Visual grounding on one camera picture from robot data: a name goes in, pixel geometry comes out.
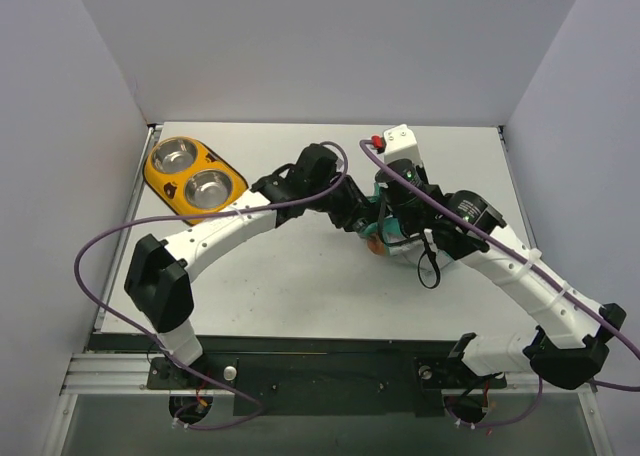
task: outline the metal bowl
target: metal bowl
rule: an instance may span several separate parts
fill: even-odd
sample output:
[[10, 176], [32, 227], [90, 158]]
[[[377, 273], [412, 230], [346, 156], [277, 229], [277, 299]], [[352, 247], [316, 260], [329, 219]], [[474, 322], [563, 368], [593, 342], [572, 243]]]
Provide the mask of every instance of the metal bowl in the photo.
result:
[[164, 174], [184, 171], [193, 164], [198, 149], [188, 139], [174, 138], [159, 143], [151, 155], [153, 166]]
[[206, 169], [189, 178], [184, 187], [184, 197], [196, 208], [213, 209], [229, 199], [232, 188], [233, 183], [225, 173]]

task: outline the white table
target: white table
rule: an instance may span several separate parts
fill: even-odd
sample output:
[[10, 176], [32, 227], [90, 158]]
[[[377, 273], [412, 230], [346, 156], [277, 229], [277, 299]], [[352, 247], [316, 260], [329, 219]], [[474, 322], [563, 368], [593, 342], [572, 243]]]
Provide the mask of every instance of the white table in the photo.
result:
[[[160, 139], [201, 140], [249, 184], [295, 162], [309, 143], [335, 141], [349, 155], [350, 174], [370, 194], [377, 168], [358, 141], [389, 126], [174, 122], [164, 125]], [[431, 182], [444, 192], [481, 194], [527, 241], [495, 128], [412, 129]], [[145, 186], [135, 216], [159, 214], [170, 210]], [[133, 247], [149, 232], [161, 239], [184, 228], [180, 222], [133, 228], [109, 298], [114, 308], [149, 326], [123, 289]], [[357, 236], [336, 230], [326, 214], [311, 211], [224, 256], [200, 275], [193, 293], [191, 321], [200, 335], [457, 340], [470, 331], [497, 335], [535, 324], [498, 288], [463, 265], [445, 268], [440, 287], [426, 290], [415, 268], [373, 255]], [[101, 332], [134, 331], [108, 314]]]

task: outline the purple cable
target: purple cable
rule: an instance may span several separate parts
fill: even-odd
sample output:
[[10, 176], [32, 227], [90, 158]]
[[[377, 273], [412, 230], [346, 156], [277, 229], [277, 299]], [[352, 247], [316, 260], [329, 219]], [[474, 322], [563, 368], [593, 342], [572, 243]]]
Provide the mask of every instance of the purple cable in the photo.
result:
[[448, 403], [445, 403], [445, 407], [447, 408], [447, 411], [451, 416], [453, 416], [454, 418], [460, 421], [460, 424], [462, 424], [462, 426], [466, 426], [466, 427], [473, 426], [473, 429], [484, 429], [484, 428], [489, 429], [489, 428], [499, 428], [500, 426], [508, 426], [510, 424], [519, 423], [520, 421], [522, 421], [524, 418], [529, 416], [538, 408], [538, 405], [540, 405], [540, 401], [542, 400], [542, 384], [543, 384], [542, 378], [538, 377], [538, 393], [536, 394], [536, 399], [533, 400], [533, 403], [531, 403], [531, 405], [527, 409], [525, 409], [522, 413], [520, 413], [518, 416], [515, 416], [511, 419], [505, 419], [504, 421], [496, 421], [495, 423], [486, 422], [486, 423], [471, 424], [466, 421], [463, 421], [458, 416], [456, 416], [453, 413], [453, 411], [451, 411], [451, 407], [449, 406]]
[[[436, 200], [434, 200], [433, 198], [429, 197], [429, 195], [423, 193], [418, 188], [413, 186], [411, 183], [409, 183], [408, 181], [405, 181], [404, 179], [402, 179], [397, 173], [395, 173], [393, 170], [388, 168], [386, 164], [384, 164], [382, 161], [380, 161], [375, 154], [373, 154], [373, 152], [369, 149], [369, 145], [371, 145], [371, 144], [372, 144], [371, 141], [369, 141], [367, 139], [363, 139], [363, 140], [360, 141], [360, 148], [364, 151], [364, 153], [367, 155], [367, 157], [371, 161], [373, 161], [373, 163], [376, 166], [378, 166], [382, 171], [387, 173], [389, 176], [394, 178], [402, 186], [404, 186], [409, 191], [411, 191], [413, 194], [415, 194], [420, 199], [422, 199], [429, 206], [431, 206], [432, 208], [434, 208], [436, 211], [438, 211], [439, 213], [443, 214], [447, 218], [451, 219], [453, 222], [455, 222], [459, 226], [462, 226], [463, 228], [475, 233], [480, 238], [484, 239], [485, 241], [490, 243], [492, 246], [495, 246], [500, 251], [502, 251], [506, 255], [512, 257], [513, 259], [515, 259], [519, 263], [527, 264], [527, 262], [528, 262], [527, 258], [525, 258], [524, 256], [519, 255], [516, 251], [514, 251], [510, 247], [508, 247], [505, 244], [501, 243], [497, 239], [492, 238], [491, 236], [489, 236], [484, 231], [482, 231], [482, 230], [476, 228], [475, 226], [471, 225], [470, 223], [468, 223], [467, 221], [462, 219], [460, 216], [458, 216], [456, 213], [454, 213], [453, 211], [450, 211], [449, 209], [445, 208], [440, 203], [438, 203]], [[611, 334], [613, 334], [617, 339], [619, 339], [622, 342], [622, 344], [624, 344], [627, 348], [629, 348], [629, 350], [635, 355], [636, 358], [638, 358], [638, 360], [640, 360], [640, 348], [638, 348], [635, 344], [633, 344], [633, 342], [629, 338], [627, 338], [624, 334], [622, 334], [620, 332], [620, 330], [618, 330], [613, 325], [611, 325], [611, 323], [606, 321], [602, 316], [600, 316], [598, 313], [596, 313], [591, 308], [586, 306], [582, 301], [580, 301], [578, 298], [573, 296], [571, 293], [568, 293], [567, 291], [565, 291], [564, 288], [562, 286], [560, 286], [560, 284], [558, 284], [555, 281], [555, 279], [553, 279], [551, 276], [549, 276], [542, 268], [540, 268], [539, 266], [536, 266], [534, 264], [531, 267], [531, 270], [534, 273], [536, 273], [538, 276], [540, 276], [547, 284], [549, 284], [549, 286], [551, 286], [558, 293], [562, 293], [562, 295], [566, 299], [568, 299], [571, 303], [573, 303], [581, 311], [584, 311], [585, 313], [587, 313], [600, 326], [602, 326], [607, 331], [609, 331]], [[597, 381], [597, 380], [594, 380], [593, 382], [597, 386], [601, 386], [603, 388], [611, 388], [611, 389], [617, 389], [619, 391], [628, 391], [628, 392], [634, 392], [634, 393], [640, 392], [640, 386], [627, 386], [627, 385], [623, 385], [623, 384], [608, 383], [606, 381]]]
[[76, 278], [76, 282], [78, 283], [78, 286], [80, 287], [80, 289], [82, 290], [82, 292], [84, 294], [87, 295], [87, 297], [93, 301], [95, 304], [97, 304], [99, 307], [101, 307], [102, 309], [104, 309], [105, 311], [113, 314], [114, 316], [116, 316], [117, 318], [120, 318], [122, 321], [124, 321], [125, 323], [128, 323], [129, 325], [133, 326], [135, 329], [137, 329], [138, 331], [140, 331], [142, 334], [144, 334], [145, 336], [147, 336], [149, 339], [151, 339], [154, 343], [156, 343], [158, 345], [158, 347], [160, 348], [160, 350], [162, 351], [162, 353], [173, 363], [175, 364], [177, 367], [187, 371], [188, 373], [192, 374], [193, 376], [196, 376], [197, 378], [201, 379], [202, 381], [206, 381], [209, 384], [212, 384], [213, 386], [220, 388], [220, 389], [224, 389], [226, 391], [229, 391], [233, 394], [235, 394], [236, 396], [239, 396], [255, 405], [258, 406], [258, 410], [247, 415], [247, 416], [243, 416], [242, 418], [236, 419], [234, 421], [231, 421], [229, 423], [225, 423], [225, 424], [221, 424], [218, 426], [188, 426], [189, 429], [192, 430], [198, 430], [198, 431], [213, 431], [213, 430], [218, 430], [218, 429], [227, 429], [227, 428], [231, 428], [234, 426], [238, 426], [239, 424], [245, 423], [247, 421], [250, 421], [258, 416], [260, 416], [263, 412], [264, 412], [264, 406], [262, 405], [262, 403], [260, 401], [258, 401], [257, 399], [253, 398], [252, 396], [249, 396], [248, 394], [232, 387], [229, 386], [227, 384], [224, 384], [220, 381], [217, 381], [213, 378], [210, 378], [209, 376], [206, 376], [205, 374], [200, 373], [199, 371], [196, 371], [193, 368], [190, 368], [189, 366], [183, 364], [181, 361], [179, 361], [178, 359], [176, 359], [173, 355], [169, 354], [168, 352], [164, 351], [162, 349], [162, 342], [160, 341], [160, 339], [151, 331], [148, 331], [144, 326], [136, 323], [134, 320], [132, 320], [131, 318], [125, 316], [124, 314], [122, 314], [120, 311], [113, 309], [111, 306], [109, 306], [107, 303], [105, 303], [104, 301], [102, 301], [98, 296], [96, 296], [95, 294], [93, 294], [93, 292], [89, 289], [89, 287], [85, 284], [84, 280], [82, 279], [82, 275], [80, 274], [80, 262], [82, 261], [82, 258], [84, 257], [85, 253], [96, 243], [98, 243], [99, 241], [103, 240], [104, 238], [114, 234], [114, 233], [118, 233], [124, 229], [128, 229], [128, 228], [132, 228], [134, 226], [139, 226], [141, 224], [147, 224], [147, 223], [156, 223], [156, 222], [160, 222], [160, 221], [186, 221], [189, 219], [216, 219], [216, 218], [226, 218], [229, 216], [236, 216], [238, 213], [241, 214], [250, 214], [250, 213], [257, 213], [260, 211], [273, 211], [276, 209], [284, 209], [284, 208], [290, 208], [292, 206], [298, 206], [301, 204], [309, 204], [312, 203], [314, 201], [317, 201], [321, 198], [324, 198], [325, 196], [327, 196], [331, 191], [333, 191], [334, 189], [336, 189], [338, 186], [340, 186], [340, 184], [342, 183], [342, 181], [344, 181], [344, 178], [347, 176], [347, 171], [349, 170], [349, 161], [347, 159], [347, 154], [345, 153], [345, 151], [342, 149], [342, 147], [340, 147], [338, 144], [331, 142], [331, 141], [324, 141], [322, 143], [323, 146], [331, 146], [333, 148], [335, 148], [339, 153], [340, 156], [342, 157], [343, 160], [343, 164], [344, 167], [342, 168], [342, 173], [340, 174], [340, 176], [332, 182], [331, 186], [327, 189], [325, 189], [324, 191], [319, 192], [318, 194], [315, 194], [313, 196], [309, 196], [307, 198], [302, 198], [302, 199], [298, 199], [296, 201], [289, 201], [286, 203], [274, 203], [274, 204], [268, 204], [265, 206], [258, 206], [255, 208], [246, 208], [246, 209], [239, 209], [237, 211], [224, 211], [224, 212], [220, 212], [220, 213], [209, 213], [209, 214], [187, 214], [187, 215], [171, 215], [171, 216], [151, 216], [148, 218], [141, 218], [141, 219], [136, 219], [133, 221], [129, 221], [127, 223], [123, 223], [120, 224], [118, 226], [115, 226], [111, 229], [108, 229], [100, 234], [98, 234], [97, 236], [93, 237], [91, 240], [89, 240], [84, 246], [82, 246], [82, 248], [80, 248], [80, 251], [78, 251], [78, 254], [76, 255], [75, 261], [73, 263], [73, 273], [74, 276]]

